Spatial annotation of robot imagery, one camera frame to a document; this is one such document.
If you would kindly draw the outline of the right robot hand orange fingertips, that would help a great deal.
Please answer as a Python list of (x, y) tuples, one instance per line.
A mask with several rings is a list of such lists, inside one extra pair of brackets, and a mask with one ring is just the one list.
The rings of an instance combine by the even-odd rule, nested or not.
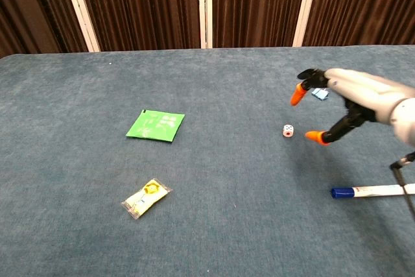
[(414, 146), (414, 88), (377, 75), (342, 68), (306, 69), (297, 76), (290, 104), (296, 106), (311, 88), (329, 88), (344, 99), (348, 113), (326, 131), (308, 131), (321, 145), (339, 140), (364, 122), (390, 125), (402, 142)]

